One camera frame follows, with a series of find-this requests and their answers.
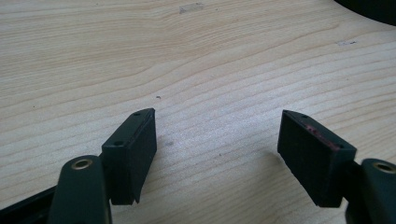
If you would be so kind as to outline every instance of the wooden table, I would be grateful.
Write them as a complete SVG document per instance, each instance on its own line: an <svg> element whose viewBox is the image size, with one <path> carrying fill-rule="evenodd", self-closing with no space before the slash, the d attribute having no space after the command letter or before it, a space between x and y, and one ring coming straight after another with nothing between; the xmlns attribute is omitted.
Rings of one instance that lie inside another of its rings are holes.
<svg viewBox="0 0 396 224"><path fill-rule="evenodd" d="M156 109L141 203L117 223L345 223L276 153L282 109L396 162L396 27L334 1L0 3L0 208Z"/></svg>

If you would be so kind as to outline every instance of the light wood surface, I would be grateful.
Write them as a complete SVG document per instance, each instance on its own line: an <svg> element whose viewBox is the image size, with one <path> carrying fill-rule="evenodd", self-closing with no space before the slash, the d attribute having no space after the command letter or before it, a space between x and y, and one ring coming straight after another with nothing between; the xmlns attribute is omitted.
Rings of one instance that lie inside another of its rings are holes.
<svg viewBox="0 0 396 224"><path fill-rule="evenodd" d="M156 109L141 203L114 223L345 223L276 153L282 109L396 162L396 27L334 1L0 2L0 208Z"/></svg>

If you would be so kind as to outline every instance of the black clamp jaw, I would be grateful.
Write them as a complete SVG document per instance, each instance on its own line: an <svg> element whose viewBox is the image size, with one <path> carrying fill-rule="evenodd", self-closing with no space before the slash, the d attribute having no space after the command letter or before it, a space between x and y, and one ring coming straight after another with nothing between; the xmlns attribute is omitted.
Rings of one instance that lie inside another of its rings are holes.
<svg viewBox="0 0 396 224"><path fill-rule="evenodd" d="M346 222L396 223L396 166L366 159L357 149L307 115L284 110L277 151L320 207L349 204Z"/></svg>
<svg viewBox="0 0 396 224"><path fill-rule="evenodd" d="M112 223L112 204L139 203L157 151L155 111L133 113L102 145L62 168L58 186L0 211L1 223Z"/></svg>

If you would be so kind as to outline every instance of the black object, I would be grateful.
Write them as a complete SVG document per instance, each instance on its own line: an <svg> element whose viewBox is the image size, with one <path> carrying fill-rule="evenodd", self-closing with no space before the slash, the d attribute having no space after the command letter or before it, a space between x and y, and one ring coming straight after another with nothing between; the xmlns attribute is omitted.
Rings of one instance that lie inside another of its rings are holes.
<svg viewBox="0 0 396 224"><path fill-rule="evenodd" d="M372 20L396 25L396 0L335 0L335 2Z"/></svg>
<svg viewBox="0 0 396 224"><path fill-rule="evenodd" d="M307 115L284 110L277 151L312 201L339 207L349 201L347 223L396 223L396 166L367 159Z"/></svg>
<svg viewBox="0 0 396 224"><path fill-rule="evenodd" d="M0 211L0 223L111 223L113 204L139 202L157 151L154 109L133 113L102 145L62 168L58 186Z"/></svg>

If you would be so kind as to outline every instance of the small hole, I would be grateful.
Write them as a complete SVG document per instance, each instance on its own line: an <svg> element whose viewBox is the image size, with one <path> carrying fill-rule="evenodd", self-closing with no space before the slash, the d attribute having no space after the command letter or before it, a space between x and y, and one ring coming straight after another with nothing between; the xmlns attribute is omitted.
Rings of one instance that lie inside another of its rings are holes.
<svg viewBox="0 0 396 224"><path fill-rule="evenodd" d="M75 163L73 163L72 168L75 170L82 170L82 169L89 167L91 164L92 164L91 160L83 159L83 160L79 160L79 161L76 161Z"/></svg>
<svg viewBox="0 0 396 224"><path fill-rule="evenodd" d="M114 142L114 146L116 146L116 147L120 147L120 146L122 146L122 145L123 145L123 142L122 142L122 141Z"/></svg>
<svg viewBox="0 0 396 224"><path fill-rule="evenodd" d="M373 164L373 166L374 166L376 169L378 169L378 170L380 170L380 171L382 171L382 172L384 172L384 173L393 174L393 175L396 174L396 169L395 169L394 167L391 167L391 166L385 164L385 163L382 163L382 162L375 162L375 163Z"/></svg>

